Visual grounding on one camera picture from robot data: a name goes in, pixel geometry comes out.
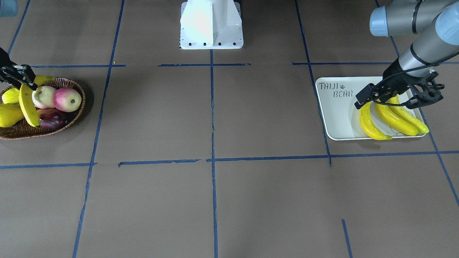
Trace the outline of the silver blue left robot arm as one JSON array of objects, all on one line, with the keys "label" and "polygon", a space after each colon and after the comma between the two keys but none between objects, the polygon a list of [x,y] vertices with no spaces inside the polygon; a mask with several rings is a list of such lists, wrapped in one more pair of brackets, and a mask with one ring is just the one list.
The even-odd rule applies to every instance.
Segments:
[{"label": "silver blue left robot arm", "polygon": [[356,94],[356,109],[371,101],[389,105],[391,98],[408,90],[414,92],[402,103],[408,109],[442,100],[444,85],[435,82],[435,67],[458,54],[458,8],[457,0],[394,0],[376,8],[369,19],[373,36],[418,38],[383,72],[379,83],[369,83]]}]

